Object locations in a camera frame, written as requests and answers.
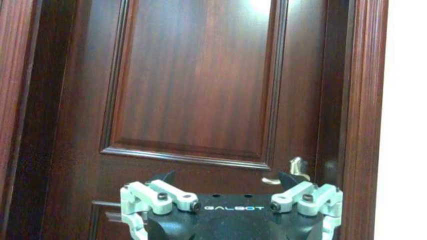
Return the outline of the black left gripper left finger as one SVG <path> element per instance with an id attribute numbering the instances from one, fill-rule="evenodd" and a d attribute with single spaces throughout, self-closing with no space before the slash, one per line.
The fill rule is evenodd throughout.
<path id="1" fill-rule="evenodd" d="M 194 192 L 187 192 L 172 185 L 176 172 L 156 174 L 146 183 L 139 181 L 124 184 L 120 188 L 120 217 L 128 225 L 134 240 L 147 240 L 146 222 L 148 212 L 164 216 L 174 207 L 188 213 L 198 213 L 202 203 Z"/>

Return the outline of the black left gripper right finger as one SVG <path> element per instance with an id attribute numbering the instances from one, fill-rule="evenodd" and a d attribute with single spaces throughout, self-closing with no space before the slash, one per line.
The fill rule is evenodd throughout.
<path id="1" fill-rule="evenodd" d="M 303 217 L 322 215 L 321 233 L 314 236 L 333 240 L 337 228 L 342 225 L 345 193 L 333 184 L 313 183 L 305 174 L 278 173 L 284 192 L 271 196 L 270 209 L 274 214 L 297 213 Z"/>

